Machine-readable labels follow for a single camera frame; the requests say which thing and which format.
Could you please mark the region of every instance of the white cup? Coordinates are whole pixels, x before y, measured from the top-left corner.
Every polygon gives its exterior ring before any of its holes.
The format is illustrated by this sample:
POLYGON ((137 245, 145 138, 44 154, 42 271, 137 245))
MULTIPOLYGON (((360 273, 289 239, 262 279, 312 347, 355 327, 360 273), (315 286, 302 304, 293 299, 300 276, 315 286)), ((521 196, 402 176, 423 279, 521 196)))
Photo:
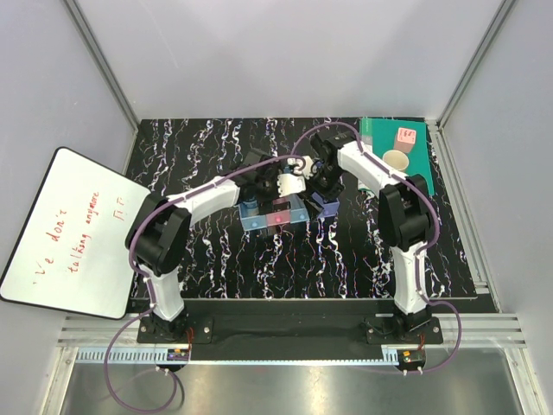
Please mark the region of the white cup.
POLYGON ((399 150, 386 151, 382 160, 393 169, 403 172, 405 172, 409 166, 409 158, 399 150))

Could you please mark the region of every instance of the green book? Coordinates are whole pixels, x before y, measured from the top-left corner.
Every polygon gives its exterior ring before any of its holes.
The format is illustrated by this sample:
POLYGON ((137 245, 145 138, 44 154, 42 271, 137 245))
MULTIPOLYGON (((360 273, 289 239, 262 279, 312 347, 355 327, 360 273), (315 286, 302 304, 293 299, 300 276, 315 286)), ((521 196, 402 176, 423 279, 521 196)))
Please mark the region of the green book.
POLYGON ((426 142, 426 124, 418 121, 402 121, 400 119, 363 118, 360 133, 363 141, 372 144, 372 152, 382 158, 384 153, 394 148, 397 129, 409 128, 416 131, 416 142, 407 155, 409 166, 405 172, 408 176, 421 175, 429 186, 429 195, 434 195, 434 182, 430 173, 430 160, 426 142))

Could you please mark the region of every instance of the metal base plate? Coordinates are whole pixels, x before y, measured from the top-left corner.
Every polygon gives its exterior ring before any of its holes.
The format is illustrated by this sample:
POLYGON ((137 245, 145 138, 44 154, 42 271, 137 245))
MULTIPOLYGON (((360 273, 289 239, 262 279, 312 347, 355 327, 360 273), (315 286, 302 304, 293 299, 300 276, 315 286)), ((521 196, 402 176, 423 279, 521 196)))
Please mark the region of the metal base plate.
POLYGON ((138 343, 188 343, 186 332, 192 329, 194 336, 193 344, 208 344, 211 343, 213 333, 213 319, 209 316, 189 316, 186 321, 185 335, 180 338, 174 338, 170 334, 160 332, 155 326, 151 318, 146 316, 140 321, 138 329, 138 343))
POLYGON ((442 327, 437 317, 432 317, 430 322, 416 334, 405 336, 399 339, 390 332, 388 324, 391 317, 367 317, 365 324, 367 326, 366 340, 372 345, 386 344, 410 344, 418 345, 421 343, 420 334, 424 334, 425 344, 443 344, 442 327))

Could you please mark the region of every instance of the whiteboard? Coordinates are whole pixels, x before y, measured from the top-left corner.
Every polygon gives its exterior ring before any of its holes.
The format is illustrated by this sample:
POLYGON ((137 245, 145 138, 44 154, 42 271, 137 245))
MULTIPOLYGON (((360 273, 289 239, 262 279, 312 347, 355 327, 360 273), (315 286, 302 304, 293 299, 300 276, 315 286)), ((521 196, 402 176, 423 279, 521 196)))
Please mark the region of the whiteboard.
POLYGON ((124 316, 133 271, 124 239, 149 191, 58 149, 2 276, 3 300, 124 316))

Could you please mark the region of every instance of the metal floor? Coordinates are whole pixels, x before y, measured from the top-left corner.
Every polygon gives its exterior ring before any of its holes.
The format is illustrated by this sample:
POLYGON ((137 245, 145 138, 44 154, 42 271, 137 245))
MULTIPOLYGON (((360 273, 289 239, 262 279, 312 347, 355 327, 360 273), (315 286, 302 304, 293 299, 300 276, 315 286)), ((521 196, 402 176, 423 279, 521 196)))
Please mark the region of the metal floor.
MULTIPOLYGON (((446 357, 428 350, 434 366, 446 357)), ((119 396, 144 409, 165 402, 173 387, 159 373, 128 380, 148 367, 110 366, 114 387, 125 385, 119 396)), ((370 373, 369 367, 238 367, 194 366, 179 377, 180 395, 164 413, 178 414, 522 414, 505 356, 500 349, 462 349, 448 367, 423 376, 370 373)), ((102 366, 77 363, 62 413, 66 415, 126 414, 107 395, 102 366)))

